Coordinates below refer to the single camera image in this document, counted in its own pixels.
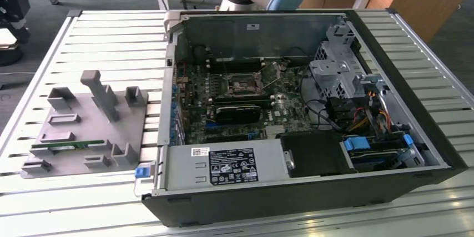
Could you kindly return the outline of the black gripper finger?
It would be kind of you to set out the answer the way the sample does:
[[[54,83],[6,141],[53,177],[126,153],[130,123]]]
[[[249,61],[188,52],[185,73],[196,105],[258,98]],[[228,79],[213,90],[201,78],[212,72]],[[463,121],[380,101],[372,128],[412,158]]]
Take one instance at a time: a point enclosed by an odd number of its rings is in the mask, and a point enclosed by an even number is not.
[[[13,35],[17,37],[19,43],[27,43],[30,41],[31,33],[29,31],[26,23],[27,23],[26,19],[10,23],[10,31]]]

